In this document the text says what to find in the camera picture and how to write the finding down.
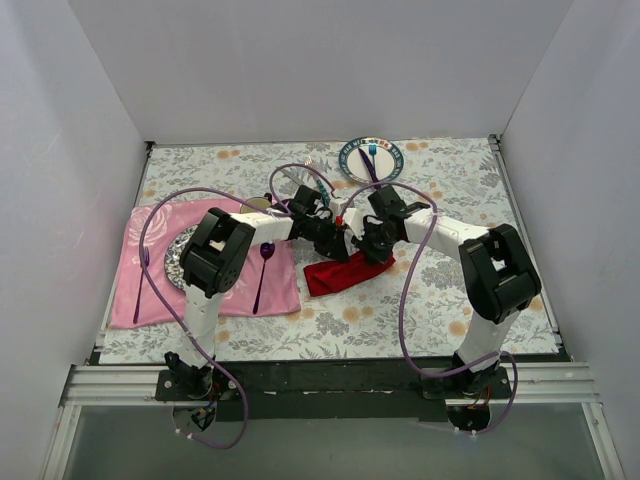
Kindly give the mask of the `blue fork on plate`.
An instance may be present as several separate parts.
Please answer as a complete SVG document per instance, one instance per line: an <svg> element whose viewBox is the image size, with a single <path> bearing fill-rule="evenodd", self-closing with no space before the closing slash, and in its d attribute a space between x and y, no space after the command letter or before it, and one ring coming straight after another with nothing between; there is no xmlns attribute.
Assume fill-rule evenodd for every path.
<svg viewBox="0 0 640 480"><path fill-rule="evenodd" d="M374 169L377 169L376 164L376 155L377 155L377 144L375 142L370 142L368 145L369 155L371 157L371 163Z"/></svg>

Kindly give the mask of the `teal handled fork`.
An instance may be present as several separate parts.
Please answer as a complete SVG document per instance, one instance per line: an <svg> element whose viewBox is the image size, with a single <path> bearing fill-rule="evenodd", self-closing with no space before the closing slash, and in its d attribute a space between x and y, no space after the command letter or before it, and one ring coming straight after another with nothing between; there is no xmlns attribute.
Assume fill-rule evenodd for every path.
<svg viewBox="0 0 640 480"><path fill-rule="evenodd" d="M313 167L314 166L313 159L310 156L308 156L306 158L305 165L308 166L308 167ZM329 192L326 190L326 188L324 186L324 183L322 182L320 176L315 171L311 171L310 175L312 176L312 178L313 178L313 180L314 180L314 182L316 184L316 187L317 187L318 191L320 192L320 194L322 196L323 205L325 207L328 207L329 203L330 203L330 196L329 196Z"/></svg>

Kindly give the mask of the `pink floral placemat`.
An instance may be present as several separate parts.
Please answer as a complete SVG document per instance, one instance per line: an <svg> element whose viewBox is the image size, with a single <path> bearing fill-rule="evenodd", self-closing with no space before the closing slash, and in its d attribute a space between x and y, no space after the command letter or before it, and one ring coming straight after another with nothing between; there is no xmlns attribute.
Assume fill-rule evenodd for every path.
<svg viewBox="0 0 640 480"><path fill-rule="evenodd" d="M184 229L197 225L207 210L217 207L228 213L238 213L241 205L226 198L212 198L185 202L168 202L153 215L149 227L144 224L151 215L151 206L136 207L124 234L118 266L116 292L112 307L110 326L114 329L133 329L171 322L173 317L157 298L148 282L142 286L139 323L133 325L133 315L142 269L140 267L139 241L149 248L148 271L156 286L182 316L186 296L167 279L164 271L164 256L170 242ZM242 272L232 287L225 293L220 314L226 317L267 317L286 315L301 309L297 274L291 244L278 242L275 253L267 262L262 286L259 310L252 313L256 296L262 258L258 247L253 247L245 261Z"/></svg>

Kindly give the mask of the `white plate blue rim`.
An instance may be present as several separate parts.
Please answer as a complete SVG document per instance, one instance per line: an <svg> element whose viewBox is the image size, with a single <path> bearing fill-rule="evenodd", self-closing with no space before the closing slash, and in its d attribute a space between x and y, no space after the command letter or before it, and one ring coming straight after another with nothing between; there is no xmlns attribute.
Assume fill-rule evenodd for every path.
<svg viewBox="0 0 640 480"><path fill-rule="evenodd" d="M338 162L344 175L358 184L393 181L404 169L404 156L392 142L361 137L343 145Z"/></svg>

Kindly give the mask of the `purple knife on plate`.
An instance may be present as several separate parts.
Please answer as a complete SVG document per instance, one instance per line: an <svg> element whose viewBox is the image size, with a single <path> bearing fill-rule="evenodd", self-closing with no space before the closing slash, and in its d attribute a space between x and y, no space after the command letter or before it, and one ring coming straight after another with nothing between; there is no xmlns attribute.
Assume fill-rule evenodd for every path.
<svg viewBox="0 0 640 480"><path fill-rule="evenodd" d="M377 175L377 170L373 168L373 165L371 163L371 157L369 155L369 149L368 152L365 152L365 150L362 147L358 148L358 153L359 156L361 158L361 161L371 179L371 183L372 184L378 184L380 182L378 175Z"/></svg>

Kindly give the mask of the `red cloth napkin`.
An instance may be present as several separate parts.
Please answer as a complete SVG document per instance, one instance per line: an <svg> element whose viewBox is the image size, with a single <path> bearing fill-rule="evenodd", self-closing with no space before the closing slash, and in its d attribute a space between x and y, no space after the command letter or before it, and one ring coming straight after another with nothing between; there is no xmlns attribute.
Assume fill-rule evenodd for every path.
<svg viewBox="0 0 640 480"><path fill-rule="evenodd" d="M373 279L395 263L394 255L384 263L369 263L362 252L349 257L346 263L325 261L303 269L309 295L321 297L336 294Z"/></svg>

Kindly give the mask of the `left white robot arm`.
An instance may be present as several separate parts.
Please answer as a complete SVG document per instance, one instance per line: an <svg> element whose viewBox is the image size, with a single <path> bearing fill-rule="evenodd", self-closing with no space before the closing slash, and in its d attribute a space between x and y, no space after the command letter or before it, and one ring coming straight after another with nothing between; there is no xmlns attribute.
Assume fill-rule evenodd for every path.
<svg viewBox="0 0 640 480"><path fill-rule="evenodd" d="M333 215L320 216L320 199L319 192L301 186L285 204L270 202L249 213L211 208L196 226L179 260L186 286L186 309L179 320L185 340L165 355L173 384L188 398L205 398L215 384L215 322L252 248L302 238L326 258L348 260L343 229Z"/></svg>

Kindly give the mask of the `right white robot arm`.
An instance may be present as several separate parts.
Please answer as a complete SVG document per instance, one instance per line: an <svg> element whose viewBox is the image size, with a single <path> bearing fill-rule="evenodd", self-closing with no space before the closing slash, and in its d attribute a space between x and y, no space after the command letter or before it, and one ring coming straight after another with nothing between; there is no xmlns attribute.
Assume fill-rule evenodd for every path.
<svg viewBox="0 0 640 480"><path fill-rule="evenodd" d="M427 371L411 358L405 330L399 345L409 367L420 377L424 390L475 397L496 376L502 346L511 326L540 294L542 284L516 228L501 224L485 228L440 213L435 201L423 196L407 204L397 193L397 182L371 184L369 204L377 219L371 225L350 201L340 216L353 234L355 246L369 260L386 260L398 242L427 248L459 262L472 307L464 340L451 357L449 369Z"/></svg>

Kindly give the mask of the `cream enamel mug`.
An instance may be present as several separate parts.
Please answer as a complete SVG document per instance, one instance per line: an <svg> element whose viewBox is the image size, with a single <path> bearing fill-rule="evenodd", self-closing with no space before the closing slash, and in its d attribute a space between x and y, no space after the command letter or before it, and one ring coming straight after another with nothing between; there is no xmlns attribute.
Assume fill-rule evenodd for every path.
<svg viewBox="0 0 640 480"><path fill-rule="evenodd" d="M270 208L272 205L271 201L267 198L263 197L253 197L247 199L245 203L242 205L241 212L242 213L250 213L255 212L260 209L266 210Z"/></svg>

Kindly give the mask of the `teal handled knife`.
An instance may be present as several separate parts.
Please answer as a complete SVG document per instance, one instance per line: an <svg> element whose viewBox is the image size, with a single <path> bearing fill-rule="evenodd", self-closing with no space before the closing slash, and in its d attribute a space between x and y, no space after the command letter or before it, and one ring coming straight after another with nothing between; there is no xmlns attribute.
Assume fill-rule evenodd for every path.
<svg viewBox="0 0 640 480"><path fill-rule="evenodd" d="M281 174L284 177L288 178L289 180L291 180L292 182L294 182L296 185L301 186L304 185L305 182L295 173L289 171L288 169L279 169L277 171L277 174Z"/></svg>

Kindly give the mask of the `blue floral plate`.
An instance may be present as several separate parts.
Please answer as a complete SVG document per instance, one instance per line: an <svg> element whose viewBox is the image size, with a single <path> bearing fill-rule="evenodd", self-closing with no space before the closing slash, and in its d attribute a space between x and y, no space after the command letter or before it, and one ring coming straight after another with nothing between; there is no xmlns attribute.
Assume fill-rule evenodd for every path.
<svg viewBox="0 0 640 480"><path fill-rule="evenodd" d="M196 225L182 230L168 245L164 256L164 271L169 282L179 291L184 292L184 269L180 266L180 258L186 244L197 229Z"/></svg>

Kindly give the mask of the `purple spoon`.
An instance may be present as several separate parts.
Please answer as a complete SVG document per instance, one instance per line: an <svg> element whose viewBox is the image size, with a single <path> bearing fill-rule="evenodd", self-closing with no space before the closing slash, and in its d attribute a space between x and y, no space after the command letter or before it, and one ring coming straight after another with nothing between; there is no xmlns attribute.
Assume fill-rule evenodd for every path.
<svg viewBox="0 0 640 480"><path fill-rule="evenodd" d="M263 243L260 246L259 253L260 253L260 256L262 258L262 267L261 267L261 273L260 273L258 288L257 288L257 292L256 292L256 296L255 296L254 304L253 304L253 308L252 308L252 313L254 315L256 315L258 313L258 310L259 310L262 286L263 286L265 270L266 270L266 264L273 257L273 255L275 253L275 249L276 249L276 247L275 247L274 243Z"/></svg>

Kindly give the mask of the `purple fork on placemat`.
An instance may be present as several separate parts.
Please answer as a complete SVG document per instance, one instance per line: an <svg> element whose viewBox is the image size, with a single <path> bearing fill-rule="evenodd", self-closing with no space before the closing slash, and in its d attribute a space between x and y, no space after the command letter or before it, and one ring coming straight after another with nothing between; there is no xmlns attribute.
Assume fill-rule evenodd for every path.
<svg viewBox="0 0 640 480"><path fill-rule="evenodd" d="M143 256L142 256L142 261L141 261L141 266L143 268L148 267L150 263L150 252L149 252L149 248L147 246L143 247ZM134 309L134 315L133 315L133 325L137 326L139 323L139 315L140 315L140 305L141 305L141 295L142 295L142 286L143 286L143 280L145 279L145 274L141 273L140 277L139 277L139 282L138 282L138 290L137 290L137 296L136 296L136 303L135 303L135 309Z"/></svg>

